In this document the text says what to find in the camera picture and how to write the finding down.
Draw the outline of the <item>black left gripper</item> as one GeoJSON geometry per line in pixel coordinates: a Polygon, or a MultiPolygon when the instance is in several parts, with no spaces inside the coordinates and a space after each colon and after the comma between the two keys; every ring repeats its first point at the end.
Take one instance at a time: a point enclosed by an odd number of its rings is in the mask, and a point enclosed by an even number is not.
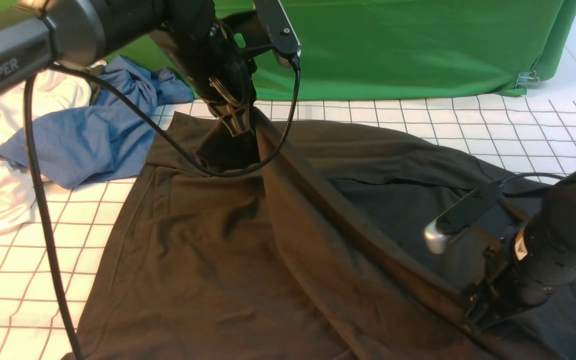
{"type": "Polygon", "coordinates": [[[270,44],[256,10],[158,10],[150,37],[233,138],[252,136],[254,57],[270,44]]]}

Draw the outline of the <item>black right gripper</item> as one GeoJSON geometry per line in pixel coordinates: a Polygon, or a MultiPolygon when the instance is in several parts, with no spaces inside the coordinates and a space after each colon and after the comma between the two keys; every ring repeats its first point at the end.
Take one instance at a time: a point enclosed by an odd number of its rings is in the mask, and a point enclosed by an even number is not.
{"type": "Polygon", "coordinates": [[[515,242],[522,240],[524,229],[517,227],[499,242],[483,251],[484,273],[480,281],[461,294],[464,322],[470,331],[484,331],[544,303],[544,290],[521,271],[515,242]]]}

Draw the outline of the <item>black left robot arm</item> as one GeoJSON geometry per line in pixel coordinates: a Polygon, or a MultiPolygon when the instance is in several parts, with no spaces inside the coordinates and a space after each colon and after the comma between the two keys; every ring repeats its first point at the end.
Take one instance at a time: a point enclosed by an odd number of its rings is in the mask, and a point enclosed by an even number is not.
{"type": "Polygon", "coordinates": [[[21,0],[0,11],[0,94],[58,63],[86,68],[148,35],[217,118],[213,133],[253,132],[255,57],[290,68],[301,43],[279,0],[217,18],[212,0],[21,0]]]}

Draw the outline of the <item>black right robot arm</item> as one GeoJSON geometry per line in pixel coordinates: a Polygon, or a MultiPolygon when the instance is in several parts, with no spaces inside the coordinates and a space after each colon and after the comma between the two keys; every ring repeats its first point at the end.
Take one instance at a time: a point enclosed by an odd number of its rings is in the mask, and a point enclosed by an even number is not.
{"type": "Polygon", "coordinates": [[[528,223],[483,251],[483,278],[462,295],[476,332],[544,305],[576,280],[576,171],[553,185],[528,223]]]}

